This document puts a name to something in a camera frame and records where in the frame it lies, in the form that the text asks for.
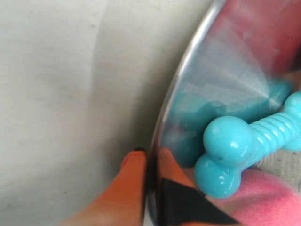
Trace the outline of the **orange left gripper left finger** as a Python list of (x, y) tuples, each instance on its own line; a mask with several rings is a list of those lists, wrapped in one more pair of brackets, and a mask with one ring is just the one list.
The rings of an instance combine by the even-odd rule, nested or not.
[(61, 226), (142, 226), (145, 210), (146, 151), (138, 147), (122, 161), (109, 186)]

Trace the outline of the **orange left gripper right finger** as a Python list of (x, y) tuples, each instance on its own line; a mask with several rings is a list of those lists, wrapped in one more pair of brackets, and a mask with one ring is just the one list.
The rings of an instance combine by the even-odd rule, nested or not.
[(160, 226), (239, 226), (199, 192), (168, 148), (158, 152), (158, 224)]

